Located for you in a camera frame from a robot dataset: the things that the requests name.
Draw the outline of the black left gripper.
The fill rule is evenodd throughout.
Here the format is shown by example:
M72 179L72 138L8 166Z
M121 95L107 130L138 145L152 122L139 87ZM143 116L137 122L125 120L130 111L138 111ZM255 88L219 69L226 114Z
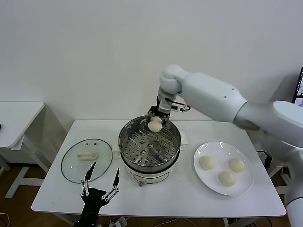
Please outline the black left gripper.
M98 219L99 211L102 207L109 204L109 202L119 192L119 172L120 168L117 169L112 188L109 192L104 190L89 188L89 181L91 180L94 167L97 163L94 162L90 169L86 172L84 179L80 180L82 186L82 193L80 194L84 202L84 207L81 213L80 222L96 222Z

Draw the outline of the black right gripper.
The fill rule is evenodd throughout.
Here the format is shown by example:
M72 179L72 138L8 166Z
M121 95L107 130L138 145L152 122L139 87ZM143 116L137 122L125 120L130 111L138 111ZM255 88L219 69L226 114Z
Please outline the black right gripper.
M163 113L159 111L159 101L155 106L151 106L150 109L147 112L147 117L148 117L148 122L151 121L151 118L154 116L160 117L162 119L162 127L164 129L169 128L169 118L170 114L169 113Z

